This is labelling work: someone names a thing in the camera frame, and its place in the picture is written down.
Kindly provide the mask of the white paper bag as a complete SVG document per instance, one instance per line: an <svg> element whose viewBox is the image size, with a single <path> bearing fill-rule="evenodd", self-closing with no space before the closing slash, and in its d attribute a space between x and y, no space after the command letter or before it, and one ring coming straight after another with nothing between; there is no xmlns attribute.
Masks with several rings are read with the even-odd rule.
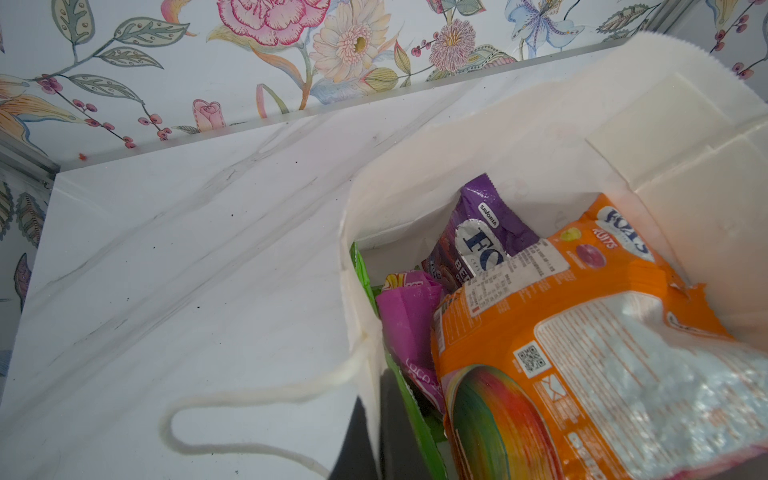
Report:
<svg viewBox="0 0 768 480"><path fill-rule="evenodd" d="M350 248L375 286L425 272L460 189L482 174L539 241L607 197L687 285L703 287L735 340L767 356L767 105L700 48L641 34L569 80L419 133L367 165L340 227L348 358L301 383L182 399L160 421L164 445L276 456L329 479L357 400L369 435L379 433L387 370Z"/></svg>

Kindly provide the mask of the purple white snack packet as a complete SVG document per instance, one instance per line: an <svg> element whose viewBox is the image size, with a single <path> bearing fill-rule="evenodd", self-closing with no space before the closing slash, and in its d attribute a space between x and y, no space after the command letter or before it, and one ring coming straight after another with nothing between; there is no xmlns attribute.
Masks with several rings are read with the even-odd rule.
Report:
<svg viewBox="0 0 768 480"><path fill-rule="evenodd" d="M454 292L478 274L511 259L539 236L501 199L486 174L466 183L422 270Z"/></svg>

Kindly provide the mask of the magenta purple snack bag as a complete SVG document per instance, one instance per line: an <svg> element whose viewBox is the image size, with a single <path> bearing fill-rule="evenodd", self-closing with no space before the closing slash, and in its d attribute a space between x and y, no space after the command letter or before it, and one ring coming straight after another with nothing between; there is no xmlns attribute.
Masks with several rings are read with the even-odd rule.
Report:
<svg viewBox="0 0 768 480"><path fill-rule="evenodd" d="M440 413L445 400L431 353L431 324L444 296L444 287L432 276L412 270L388 275L376 297L391 355Z"/></svg>

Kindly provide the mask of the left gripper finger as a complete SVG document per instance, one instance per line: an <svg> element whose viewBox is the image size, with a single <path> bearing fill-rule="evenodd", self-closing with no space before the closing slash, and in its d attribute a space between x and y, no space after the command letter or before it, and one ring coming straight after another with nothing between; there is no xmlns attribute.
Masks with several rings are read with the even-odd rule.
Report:
<svg viewBox="0 0 768 480"><path fill-rule="evenodd" d="M369 435L368 414L357 400L330 480L430 479L427 463L417 445L405 401L392 371L381 377L381 426Z"/></svg>

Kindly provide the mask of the green chips bag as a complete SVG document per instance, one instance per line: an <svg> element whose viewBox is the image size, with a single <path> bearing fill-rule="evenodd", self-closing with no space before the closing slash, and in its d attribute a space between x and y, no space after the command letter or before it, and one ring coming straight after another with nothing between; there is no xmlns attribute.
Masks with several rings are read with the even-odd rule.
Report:
<svg viewBox="0 0 768 480"><path fill-rule="evenodd" d="M363 286L374 312L380 319L376 297L381 292L384 284L381 286L372 284L362 253L357 246L352 246L350 248L350 256L358 279ZM423 458L427 463L428 470L432 475L430 479L446 479L448 477L448 469L438 447L440 443L446 440L441 424L443 413L440 413L404 374L399 364L391 355L384 334L383 341L387 366L385 372L392 371L395 373L397 384L400 388L403 400L405 401L408 418L414 428L417 445L420 448Z"/></svg>

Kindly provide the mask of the orange Fox's candy bag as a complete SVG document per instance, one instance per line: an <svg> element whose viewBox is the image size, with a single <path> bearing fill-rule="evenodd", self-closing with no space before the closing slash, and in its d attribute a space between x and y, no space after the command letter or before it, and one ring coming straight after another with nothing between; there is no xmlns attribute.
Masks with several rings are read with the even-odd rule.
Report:
<svg viewBox="0 0 768 480"><path fill-rule="evenodd" d="M767 356L605 196L435 312L463 479L701 479L767 451Z"/></svg>

